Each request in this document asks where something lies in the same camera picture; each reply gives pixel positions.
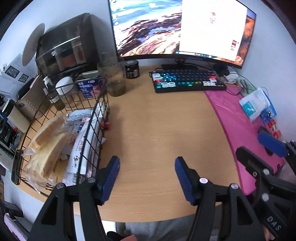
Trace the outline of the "white sachet yanwobazhenfen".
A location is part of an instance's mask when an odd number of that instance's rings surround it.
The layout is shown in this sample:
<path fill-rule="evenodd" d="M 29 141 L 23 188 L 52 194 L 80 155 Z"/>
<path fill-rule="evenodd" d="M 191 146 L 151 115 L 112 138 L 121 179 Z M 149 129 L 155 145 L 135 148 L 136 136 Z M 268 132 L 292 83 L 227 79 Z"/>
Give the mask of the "white sachet yanwobazhenfen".
<path fill-rule="evenodd" d="M 63 183 L 65 183 L 66 186 L 76 185 L 77 180 L 86 178 L 87 157 L 84 157 L 84 149 L 90 128 L 90 120 L 91 118 L 88 118 L 74 142 L 68 166 L 63 177 Z"/>

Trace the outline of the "small black jar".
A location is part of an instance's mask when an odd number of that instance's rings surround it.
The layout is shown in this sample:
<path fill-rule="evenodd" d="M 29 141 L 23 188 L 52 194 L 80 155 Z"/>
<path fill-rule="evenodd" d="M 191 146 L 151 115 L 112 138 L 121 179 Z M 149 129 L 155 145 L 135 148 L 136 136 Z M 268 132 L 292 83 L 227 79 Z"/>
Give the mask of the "small black jar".
<path fill-rule="evenodd" d="M 125 61 L 126 78 L 133 79 L 139 77 L 139 63 L 137 60 Z"/>

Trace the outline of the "grey cracker packet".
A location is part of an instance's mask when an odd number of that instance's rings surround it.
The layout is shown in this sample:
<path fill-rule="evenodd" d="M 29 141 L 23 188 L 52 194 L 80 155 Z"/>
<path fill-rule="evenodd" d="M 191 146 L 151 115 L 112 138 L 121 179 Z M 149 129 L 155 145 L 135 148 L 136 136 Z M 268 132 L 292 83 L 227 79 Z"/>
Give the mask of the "grey cracker packet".
<path fill-rule="evenodd" d="M 90 118 L 92 115 L 92 109 L 81 109 L 71 112 L 67 118 L 67 122 L 82 120 L 83 118 Z"/>

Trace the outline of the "woven storage basket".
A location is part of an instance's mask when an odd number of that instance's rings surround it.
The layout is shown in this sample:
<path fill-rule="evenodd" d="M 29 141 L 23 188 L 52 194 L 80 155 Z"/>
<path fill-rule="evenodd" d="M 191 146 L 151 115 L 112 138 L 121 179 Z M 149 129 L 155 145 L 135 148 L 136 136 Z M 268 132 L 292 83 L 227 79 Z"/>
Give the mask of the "woven storage basket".
<path fill-rule="evenodd" d="M 45 88 L 43 79 L 43 75 L 38 75 L 17 93 L 18 100 L 15 106 L 29 121 L 42 117 L 51 105 L 43 90 Z"/>

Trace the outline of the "bagged bread slice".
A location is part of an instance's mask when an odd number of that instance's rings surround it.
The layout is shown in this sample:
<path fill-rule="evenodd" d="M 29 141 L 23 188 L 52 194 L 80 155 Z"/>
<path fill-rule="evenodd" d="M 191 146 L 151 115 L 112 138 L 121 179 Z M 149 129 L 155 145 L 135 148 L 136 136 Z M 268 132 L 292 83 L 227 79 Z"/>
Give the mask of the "bagged bread slice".
<path fill-rule="evenodd" d="M 40 193 L 46 184 L 57 183 L 54 169 L 60 160 L 62 150 L 69 144 L 69 140 L 70 134 L 68 132 L 58 133 L 41 147 L 24 166 L 22 173 L 37 192 Z"/>

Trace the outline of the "black shelf rack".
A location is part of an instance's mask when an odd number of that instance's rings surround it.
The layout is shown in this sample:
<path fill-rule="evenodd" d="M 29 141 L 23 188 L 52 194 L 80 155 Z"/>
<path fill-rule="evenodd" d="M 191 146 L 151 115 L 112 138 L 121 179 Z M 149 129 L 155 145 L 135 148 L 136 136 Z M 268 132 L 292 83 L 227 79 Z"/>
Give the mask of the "black shelf rack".
<path fill-rule="evenodd" d="M 9 99 L 1 94 L 1 144 L 4 149 L 12 153 L 18 148 L 23 133 L 2 113 L 7 100 Z"/>

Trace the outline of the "white red sachet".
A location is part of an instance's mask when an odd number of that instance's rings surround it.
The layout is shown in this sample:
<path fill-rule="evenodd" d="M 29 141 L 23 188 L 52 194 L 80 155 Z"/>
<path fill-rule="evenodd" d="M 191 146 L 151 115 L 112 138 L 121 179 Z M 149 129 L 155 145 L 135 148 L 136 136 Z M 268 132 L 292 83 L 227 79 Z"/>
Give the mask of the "white red sachet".
<path fill-rule="evenodd" d="M 84 157 L 87 157 L 86 177 L 95 176 L 97 164 L 99 162 L 100 146 L 103 141 L 101 123 L 105 118 L 105 103 L 99 102 L 93 110 L 94 114 L 90 120 L 90 128 L 84 149 Z"/>

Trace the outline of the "glass jar with residue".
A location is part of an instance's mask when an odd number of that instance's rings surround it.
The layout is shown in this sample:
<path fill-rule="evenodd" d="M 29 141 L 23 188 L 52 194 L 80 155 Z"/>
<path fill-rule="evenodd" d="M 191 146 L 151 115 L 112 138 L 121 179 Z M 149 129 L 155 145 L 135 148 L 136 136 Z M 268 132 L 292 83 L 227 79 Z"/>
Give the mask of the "glass jar with residue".
<path fill-rule="evenodd" d="M 111 52 L 102 52 L 97 64 L 101 77 L 107 79 L 107 92 L 110 96 L 119 97 L 126 91 L 125 62 Z"/>

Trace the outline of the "round white fan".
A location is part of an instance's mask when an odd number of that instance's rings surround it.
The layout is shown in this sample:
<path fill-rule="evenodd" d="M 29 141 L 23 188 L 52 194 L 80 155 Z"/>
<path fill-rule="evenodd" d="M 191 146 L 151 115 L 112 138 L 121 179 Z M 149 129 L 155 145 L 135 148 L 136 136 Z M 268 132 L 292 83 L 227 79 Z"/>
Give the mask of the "round white fan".
<path fill-rule="evenodd" d="M 41 23 L 30 34 L 22 53 L 22 65 L 27 66 L 37 52 L 39 39 L 44 35 L 45 24 Z"/>

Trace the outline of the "white cylinder cup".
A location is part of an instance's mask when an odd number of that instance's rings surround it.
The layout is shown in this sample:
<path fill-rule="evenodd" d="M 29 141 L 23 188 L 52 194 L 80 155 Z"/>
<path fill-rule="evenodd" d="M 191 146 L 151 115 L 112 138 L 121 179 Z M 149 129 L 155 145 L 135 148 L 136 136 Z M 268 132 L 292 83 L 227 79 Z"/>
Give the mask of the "white cylinder cup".
<path fill-rule="evenodd" d="M 16 108 L 14 102 L 9 99 L 5 102 L 2 109 L 4 116 L 11 121 L 22 133 L 26 133 L 30 122 L 29 120 Z"/>

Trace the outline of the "bagged bread slices back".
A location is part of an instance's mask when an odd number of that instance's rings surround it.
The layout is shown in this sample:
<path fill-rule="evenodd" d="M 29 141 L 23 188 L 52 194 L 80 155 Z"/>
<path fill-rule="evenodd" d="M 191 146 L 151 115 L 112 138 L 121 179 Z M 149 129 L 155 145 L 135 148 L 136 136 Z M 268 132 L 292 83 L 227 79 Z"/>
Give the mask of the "bagged bread slices back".
<path fill-rule="evenodd" d="M 22 153 L 22 157 L 31 156 L 41 149 L 52 137 L 63 131 L 64 123 L 67 121 L 66 114 L 59 114 L 47 121 L 34 135 L 28 146 Z"/>

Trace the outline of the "printed paper sheets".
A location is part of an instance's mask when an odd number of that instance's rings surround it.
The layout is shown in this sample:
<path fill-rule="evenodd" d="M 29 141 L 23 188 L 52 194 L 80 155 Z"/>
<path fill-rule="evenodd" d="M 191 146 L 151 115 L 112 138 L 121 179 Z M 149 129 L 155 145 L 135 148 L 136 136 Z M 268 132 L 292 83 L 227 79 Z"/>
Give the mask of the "printed paper sheets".
<path fill-rule="evenodd" d="M 1 94 L 15 100 L 18 91 L 37 74 L 35 58 L 28 65 L 22 65 L 22 55 L 18 54 L 1 74 Z"/>

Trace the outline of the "whole wheat cracker packet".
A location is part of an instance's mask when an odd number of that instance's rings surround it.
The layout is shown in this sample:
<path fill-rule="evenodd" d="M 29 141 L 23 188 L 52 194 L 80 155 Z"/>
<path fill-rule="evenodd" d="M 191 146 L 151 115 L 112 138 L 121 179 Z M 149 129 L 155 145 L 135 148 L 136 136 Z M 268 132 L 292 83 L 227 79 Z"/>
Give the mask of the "whole wheat cracker packet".
<path fill-rule="evenodd" d="M 84 126 L 84 124 L 86 123 L 87 120 L 88 120 L 87 117 L 84 117 L 84 118 L 79 119 L 79 120 L 75 120 L 73 122 L 72 133 L 79 133 L 82 130 L 82 128 L 83 128 L 83 126 Z"/>

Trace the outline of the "white teal mask pack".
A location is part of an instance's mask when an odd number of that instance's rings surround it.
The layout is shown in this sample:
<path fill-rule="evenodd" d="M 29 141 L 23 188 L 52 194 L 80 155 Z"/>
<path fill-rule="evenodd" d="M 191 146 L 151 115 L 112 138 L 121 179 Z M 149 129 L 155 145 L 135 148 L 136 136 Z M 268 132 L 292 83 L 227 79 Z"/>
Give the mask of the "white teal mask pack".
<path fill-rule="evenodd" d="M 249 120 L 253 122 L 270 106 L 270 101 L 262 88 L 258 88 L 240 99 L 239 104 Z"/>

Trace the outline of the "blue plastic packet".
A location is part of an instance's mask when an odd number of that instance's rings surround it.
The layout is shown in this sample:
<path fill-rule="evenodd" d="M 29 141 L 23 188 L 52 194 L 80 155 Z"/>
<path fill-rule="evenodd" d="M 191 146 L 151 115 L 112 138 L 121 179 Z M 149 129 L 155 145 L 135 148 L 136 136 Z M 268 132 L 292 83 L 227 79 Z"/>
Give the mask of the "blue plastic packet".
<path fill-rule="evenodd" d="M 273 120 L 277 116 L 276 110 L 271 100 L 267 95 L 266 95 L 266 98 L 269 101 L 269 105 L 260 114 L 260 118 L 265 125 L 267 125 L 271 120 Z"/>

